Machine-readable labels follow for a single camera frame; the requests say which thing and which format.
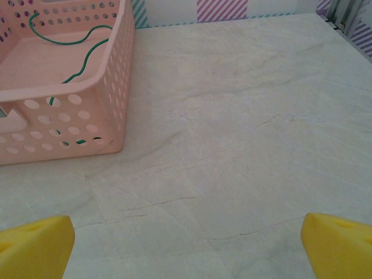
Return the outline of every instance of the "pink plastic basket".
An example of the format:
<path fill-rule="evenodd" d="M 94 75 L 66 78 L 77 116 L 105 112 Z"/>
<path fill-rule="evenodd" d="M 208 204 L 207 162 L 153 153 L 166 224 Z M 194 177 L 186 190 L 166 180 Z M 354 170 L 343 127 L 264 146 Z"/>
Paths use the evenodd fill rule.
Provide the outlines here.
<path fill-rule="evenodd" d="M 130 0 L 2 0 L 0 3 L 0 165 L 118 152 L 123 148 L 134 45 Z M 75 41 L 94 26 L 82 44 Z M 109 38 L 80 71 L 85 55 Z"/>

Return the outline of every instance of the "white marble floor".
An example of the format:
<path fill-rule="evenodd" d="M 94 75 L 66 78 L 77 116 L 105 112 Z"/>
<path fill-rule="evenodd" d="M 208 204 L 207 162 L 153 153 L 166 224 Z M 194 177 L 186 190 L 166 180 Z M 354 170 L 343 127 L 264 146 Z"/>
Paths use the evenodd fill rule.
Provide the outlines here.
<path fill-rule="evenodd" d="M 124 150 L 0 168 L 68 214 L 64 278 L 314 278 L 307 212 L 372 223 L 372 65 L 316 15 L 137 31 Z"/>

